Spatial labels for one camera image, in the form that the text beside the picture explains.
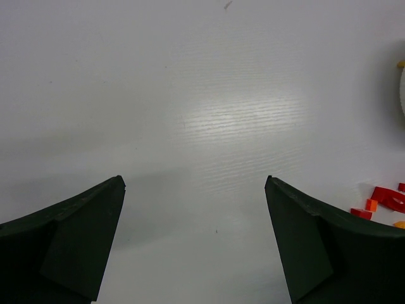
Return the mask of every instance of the white table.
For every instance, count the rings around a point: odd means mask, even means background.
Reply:
[[[267,175],[345,210],[405,181],[404,1],[225,5],[0,3],[0,220],[122,174],[98,303],[289,303]]]

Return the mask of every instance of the orange block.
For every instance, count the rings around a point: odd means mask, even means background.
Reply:
[[[373,199],[368,199],[366,202],[366,210],[371,211],[371,212],[376,212],[377,205],[378,205],[378,201],[375,201]]]
[[[395,226],[395,227],[398,227],[398,228],[405,229],[405,222],[404,222],[403,220],[400,221],[400,222],[396,222],[396,223],[394,224],[394,226]]]

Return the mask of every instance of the lego brick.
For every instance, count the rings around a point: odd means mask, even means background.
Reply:
[[[403,184],[402,182],[400,182],[398,184],[398,191],[400,192],[405,192],[405,184]]]
[[[375,199],[368,199],[366,201],[366,210],[371,211],[371,212],[376,212],[377,205],[378,205],[378,201],[376,201]]]
[[[376,187],[371,195],[371,199],[378,201],[381,205],[391,210],[405,213],[405,195],[395,190]]]
[[[405,229],[405,222],[404,222],[403,220],[401,220],[401,221],[399,221],[399,222],[396,222],[396,223],[394,224],[394,226],[395,226],[395,227],[398,227],[398,228]]]
[[[373,216],[372,212],[357,208],[351,208],[350,213],[366,220],[371,220],[371,217]]]

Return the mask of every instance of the red block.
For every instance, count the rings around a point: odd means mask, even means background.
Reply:
[[[351,208],[350,213],[366,220],[371,220],[371,217],[373,216],[372,212],[357,208]]]
[[[378,201],[375,201],[373,199],[368,199],[366,202],[366,210],[371,211],[371,212],[376,212],[377,205],[378,205]]]
[[[376,187],[371,199],[394,211],[405,213],[405,195],[395,190]]]

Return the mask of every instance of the yellow block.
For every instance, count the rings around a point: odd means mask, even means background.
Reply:
[[[400,221],[400,222],[396,222],[396,223],[394,224],[394,226],[395,226],[395,227],[398,227],[398,228],[405,229],[405,222],[404,222],[403,220]]]

